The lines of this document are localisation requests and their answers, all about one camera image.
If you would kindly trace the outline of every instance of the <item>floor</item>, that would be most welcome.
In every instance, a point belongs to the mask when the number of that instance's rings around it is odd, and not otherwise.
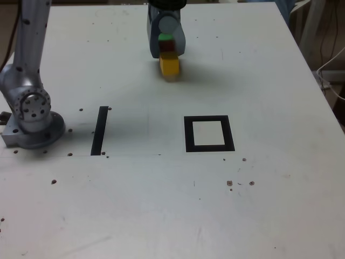
[[[237,0],[220,0],[220,2],[236,2]],[[141,3],[141,0],[133,0],[133,3]],[[194,0],[192,2],[200,3],[200,2],[211,2],[211,0]],[[110,0],[109,4],[119,4],[119,0]],[[5,58],[6,50],[8,48],[9,37],[11,35],[12,27],[15,22],[17,6],[16,5],[1,5],[0,8],[0,61]],[[341,90],[340,85],[334,86],[334,89],[337,93]],[[326,90],[326,100],[328,101],[331,108],[334,107],[337,97],[331,90]]]

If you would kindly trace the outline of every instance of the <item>table surface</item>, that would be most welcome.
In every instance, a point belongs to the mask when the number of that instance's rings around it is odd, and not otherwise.
[[[46,154],[1,141],[0,258],[344,258],[345,137],[275,4],[187,5],[176,82],[146,19],[51,9],[40,71],[73,132]],[[186,153],[198,115],[227,115],[236,151]]]

